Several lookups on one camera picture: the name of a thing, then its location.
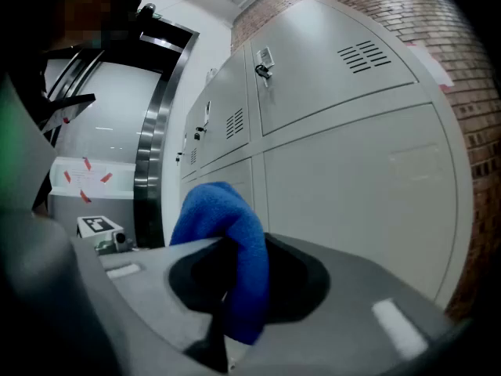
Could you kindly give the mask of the grey metal locker door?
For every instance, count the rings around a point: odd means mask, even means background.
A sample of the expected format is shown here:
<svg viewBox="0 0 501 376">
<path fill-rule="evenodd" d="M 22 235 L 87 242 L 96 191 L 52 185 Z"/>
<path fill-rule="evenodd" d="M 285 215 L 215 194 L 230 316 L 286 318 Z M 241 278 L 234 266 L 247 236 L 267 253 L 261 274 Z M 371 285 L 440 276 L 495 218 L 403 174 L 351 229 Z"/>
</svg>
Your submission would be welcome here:
<svg viewBox="0 0 501 376">
<path fill-rule="evenodd" d="M 449 145 L 431 105 L 381 114 L 264 155 L 269 229 L 375 262 L 438 295 L 456 229 Z"/>
</svg>

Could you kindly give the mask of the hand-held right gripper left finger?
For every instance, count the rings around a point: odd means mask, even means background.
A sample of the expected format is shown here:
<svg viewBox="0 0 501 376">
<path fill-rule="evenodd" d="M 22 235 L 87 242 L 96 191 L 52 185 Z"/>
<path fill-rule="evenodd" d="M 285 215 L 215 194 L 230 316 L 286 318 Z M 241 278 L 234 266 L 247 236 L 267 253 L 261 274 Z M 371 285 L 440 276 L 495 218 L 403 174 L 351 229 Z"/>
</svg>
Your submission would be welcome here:
<svg viewBox="0 0 501 376">
<path fill-rule="evenodd" d="M 77 268 L 121 373 L 226 373 L 219 319 L 186 307 L 169 284 L 172 266 L 220 239 L 98 255 L 72 241 Z"/>
</svg>

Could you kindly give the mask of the white paper notice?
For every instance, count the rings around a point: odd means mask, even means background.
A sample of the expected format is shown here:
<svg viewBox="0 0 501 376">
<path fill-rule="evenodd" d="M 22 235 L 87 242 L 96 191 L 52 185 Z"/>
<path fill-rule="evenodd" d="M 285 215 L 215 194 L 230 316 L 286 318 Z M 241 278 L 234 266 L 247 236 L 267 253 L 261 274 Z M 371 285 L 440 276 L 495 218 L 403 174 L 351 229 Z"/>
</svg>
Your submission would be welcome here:
<svg viewBox="0 0 501 376">
<path fill-rule="evenodd" d="M 84 162 L 68 165 L 66 168 L 70 181 L 67 189 L 71 193 L 83 192 L 89 198 L 98 198 L 105 195 L 105 184 L 101 179 L 107 174 L 106 166 L 92 164 L 87 169 Z"/>
</svg>

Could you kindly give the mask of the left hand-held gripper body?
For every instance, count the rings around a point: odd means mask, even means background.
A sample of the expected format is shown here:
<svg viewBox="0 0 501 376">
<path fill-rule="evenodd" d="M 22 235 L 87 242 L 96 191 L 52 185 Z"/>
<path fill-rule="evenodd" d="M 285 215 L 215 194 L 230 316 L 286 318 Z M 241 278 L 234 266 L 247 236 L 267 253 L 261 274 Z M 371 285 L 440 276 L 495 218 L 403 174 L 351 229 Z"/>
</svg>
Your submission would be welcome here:
<svg viewBox="0 0 501 376">
<path fill-rule="evenodd" d="M 102 215 L 78 217 L 77 237 L 90 244 L 97 255 L 112 255 L 135 248 L 135 242 L 124 228 Z"/>
</svg>

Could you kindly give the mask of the white wall sign red edge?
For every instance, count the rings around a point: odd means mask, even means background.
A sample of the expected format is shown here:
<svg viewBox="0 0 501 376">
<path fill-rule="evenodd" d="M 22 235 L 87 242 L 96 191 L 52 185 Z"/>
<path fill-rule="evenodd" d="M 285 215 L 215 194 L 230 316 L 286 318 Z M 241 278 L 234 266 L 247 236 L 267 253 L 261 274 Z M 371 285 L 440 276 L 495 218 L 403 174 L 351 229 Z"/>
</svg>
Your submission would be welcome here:
<svg viewBox="0 0 501 376">
<path fill-rule="evenodd" d="M 428 48 L 418 41 L 406 43 L 413 55 L 424 65 L 428 73 L 435 80 L 443 92 L 450 90 L 454 86 L 444 67 L 429 52 Z"/>
</svg>

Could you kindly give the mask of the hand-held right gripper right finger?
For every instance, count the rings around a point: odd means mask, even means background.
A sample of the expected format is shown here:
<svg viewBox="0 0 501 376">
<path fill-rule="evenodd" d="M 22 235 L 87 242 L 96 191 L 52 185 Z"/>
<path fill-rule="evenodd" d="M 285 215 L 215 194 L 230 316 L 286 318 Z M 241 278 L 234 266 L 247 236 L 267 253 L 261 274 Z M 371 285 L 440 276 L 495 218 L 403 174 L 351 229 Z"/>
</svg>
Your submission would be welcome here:
<svg viewBox="0 0 501 376">
<path fill-rule="evenodd" d="M 446 376 L 470 322 L 368 259 L 267 234 L 270 309 L 232 376 Z"/>
</svg>

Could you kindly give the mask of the metal locker latch with key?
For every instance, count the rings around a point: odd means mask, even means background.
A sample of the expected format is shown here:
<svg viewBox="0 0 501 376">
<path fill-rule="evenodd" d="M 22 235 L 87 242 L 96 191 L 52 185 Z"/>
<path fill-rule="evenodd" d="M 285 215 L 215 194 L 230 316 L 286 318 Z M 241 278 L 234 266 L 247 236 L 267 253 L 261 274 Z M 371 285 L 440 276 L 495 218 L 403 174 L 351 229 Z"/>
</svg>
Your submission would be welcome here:
<svg viewBox="0 0 501 376">
<path fill-rule="evenodd" d="M 176 157 L 175 157 L 175 161 L 176 161 L 177 165 L 182 165 L 183 163 L 186 162 L 186 158 L 187 158 L 187 146 L 188 146 L 188 134 L 185 133 L 184 136 L 183 136 L 182 148 L 176 154 Z"/>
<path fill-rule="evenodd" d="M 257 51 L 256 57 L 257 65 L 254 68 L 254 72 L 263 80 L 265 87 L 268 88 L 269 79 L 272 77 L 270 69 L 275 65 L 270 48 L 266 46 Z"/>
<path fill-rule="evenodd" d="M 194 139 L 200 141 L 201 137 L 207 132 L 207 126 L 210 121 L 211 101 L 208 100 L 203 106 L 203 124 L 195 128 Z"/>
</svg>

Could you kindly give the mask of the blue cloth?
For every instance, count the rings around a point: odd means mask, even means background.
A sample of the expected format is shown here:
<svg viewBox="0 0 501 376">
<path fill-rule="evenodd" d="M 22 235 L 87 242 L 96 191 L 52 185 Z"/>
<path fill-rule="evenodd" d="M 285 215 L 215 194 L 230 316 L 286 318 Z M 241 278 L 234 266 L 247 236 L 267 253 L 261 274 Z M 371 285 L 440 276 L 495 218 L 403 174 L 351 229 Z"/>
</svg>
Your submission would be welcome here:
<svg viewBox="0 0 501 376">
<path fill-rule="evenodd" d="M 226 237 L 236 243 L 236 283 L 224 304 L 224 334 L 253 345 L 265 325 L 270 301 L 269 255 L 261 221 L 226 182 L 202 183 L 182 203 L 170 244 Z"/>
</svg>

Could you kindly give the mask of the white panel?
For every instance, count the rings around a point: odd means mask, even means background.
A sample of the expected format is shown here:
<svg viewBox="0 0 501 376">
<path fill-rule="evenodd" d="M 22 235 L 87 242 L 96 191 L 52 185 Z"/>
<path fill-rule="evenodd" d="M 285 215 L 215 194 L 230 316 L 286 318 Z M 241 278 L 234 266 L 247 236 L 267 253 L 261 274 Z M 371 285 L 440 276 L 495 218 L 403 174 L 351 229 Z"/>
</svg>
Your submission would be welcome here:
<svg viewBox="0 0 501 376">
<path fill-rule="evenodd" d="M 57 157 L 52 164 L 49 179 L 52 190 L 48 195 L 49 215 L 71 235 L 77 234 L 77 218 L 83 216 L 106 216 L 112 222 L 124 228 L 134 242 L 134 193 L 133 176 L 135 166 L 131 163 L 101 161 L 88 158 L 91 165 L 105 165 L 107 173 L 113 176 L 105 184 L 105 195 L 90 198 L 85 203 L 80 193 L 71 193 L 67 189 L 67 180 L 63 174 L 68 165 L 84 162 L 83 157 Z"/>
</svg>

